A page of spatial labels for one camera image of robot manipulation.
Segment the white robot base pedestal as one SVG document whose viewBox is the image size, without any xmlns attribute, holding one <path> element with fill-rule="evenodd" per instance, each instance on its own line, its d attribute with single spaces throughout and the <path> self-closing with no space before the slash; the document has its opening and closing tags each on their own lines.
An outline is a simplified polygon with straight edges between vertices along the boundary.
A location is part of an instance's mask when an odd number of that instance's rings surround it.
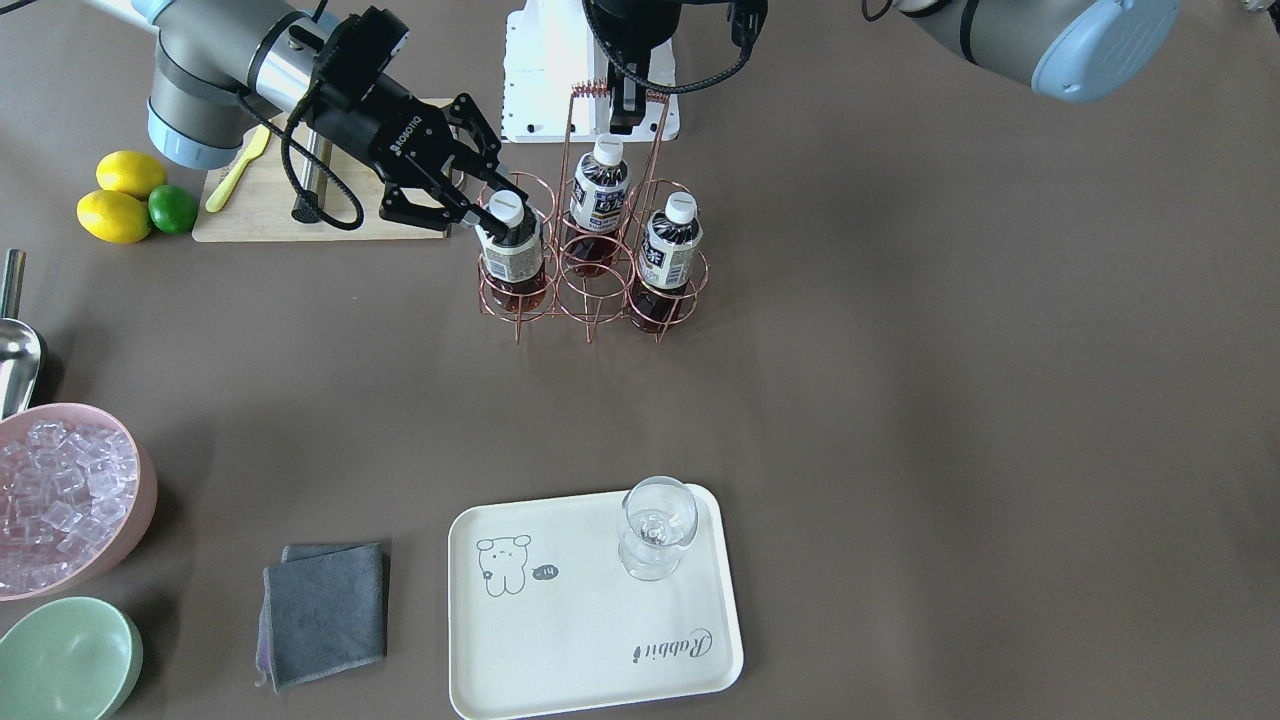
<svg viewBox="0 0 1280 720">
<path fill-rule="evenodd" d="M 506 20 L 504 91 L 500 136 L 516 143 L 591 142 L 609 133 L 611 92 L 618 76 L 584 18 L 585 1 L 527 1 Z M 675 85 L 668 40 L 654 49 L 649 77 Z M 681 129 L 678 101 L 648 102 L 644 122 L 625 142 L 673 140 Z"/>
</svg>

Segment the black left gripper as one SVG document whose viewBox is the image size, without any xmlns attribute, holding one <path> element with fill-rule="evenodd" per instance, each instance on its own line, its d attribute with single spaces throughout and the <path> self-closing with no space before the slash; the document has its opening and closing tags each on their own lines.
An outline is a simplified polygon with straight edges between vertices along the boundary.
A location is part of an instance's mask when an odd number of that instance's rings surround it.
<svg viewBox="0 0 1280 720">
<path fill-rule="evenodd" d="M 620 76 L 609 76 L 609 133 L 630 136 L 646 117 L 646 91 L 682 95 L 735 77 L 749 61 L 763 31 L 767 1 L 726 1 L 731 42 L 739 58 L 728 69 L 685 85 L 659 85 L 649 77 L 652 51 L 675 36 L 686 1 L 585 1 L 584 18 L 596 45 Z"/>
</svg>

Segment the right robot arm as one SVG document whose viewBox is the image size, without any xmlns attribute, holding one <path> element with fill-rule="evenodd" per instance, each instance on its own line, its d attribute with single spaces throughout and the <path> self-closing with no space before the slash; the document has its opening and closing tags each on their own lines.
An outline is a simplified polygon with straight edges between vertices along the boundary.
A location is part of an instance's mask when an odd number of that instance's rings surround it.
<svg viewBox="0 0 1280 720">
<path fill-rule="evenodd" d="M 497 133 L 468 95 L 438 108 L 385 73 L 410 32 L 392 12 L 372 6 L 333 20 L 285 1 L 100 1 L 97 9 L 154 33 L 148 136 L 174 163 L 227 167 L 251 126 L 283 113 L 282 151 L 305 150 L 291 136 L 307 124 L 383 181 L 383 219 L 506 234 L 507 224 L 453 181 L 462 173 L 515 192 Z"/>
</svg>

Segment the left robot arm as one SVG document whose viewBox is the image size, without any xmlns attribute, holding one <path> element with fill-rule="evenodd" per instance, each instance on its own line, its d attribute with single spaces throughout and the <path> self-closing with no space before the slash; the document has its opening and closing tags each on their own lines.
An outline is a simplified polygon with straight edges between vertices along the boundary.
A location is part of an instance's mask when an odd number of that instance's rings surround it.
<svg viewBox="0 0 1280 720">
<path fill-rule="evenodd" d="M 739 55 L 704 79 L 663 85 L 650 77 L 652 53 L 675 36 L 681 1 L 579 1 L 588 32 L 605 60 L 609 129 L 630 135 L 653 94 L 676 96 L 719 85 L 751 59 L 769 5 L 728 1 L 726 20 Z M 974 67 L 1062 102 L 1115 92 L 1166 41 L 1178 1 L 861 1 L 873 23 L 899 14 Z"/>
</svg>

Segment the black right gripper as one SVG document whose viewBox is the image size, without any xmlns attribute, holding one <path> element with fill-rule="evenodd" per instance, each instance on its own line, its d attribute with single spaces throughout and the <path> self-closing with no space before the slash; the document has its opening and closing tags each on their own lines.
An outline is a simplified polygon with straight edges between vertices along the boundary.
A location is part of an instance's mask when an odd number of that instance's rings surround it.
<svg viewBox="0 0 1280 720">
<path fill-rule="evenodd" d="M 408 32 L 394 13 L 375 6 L 339 23 L 316 58 L 305 119 L 381 179 L 381 219 L 443 234 L 480 228 L 504 243 L 512 229 L 468 195 L 465 176 L 524 204 L 529 192 L 512 179 L 500 140 L 470 95 L 439 108 L 387 76 Z"/>
</svg>

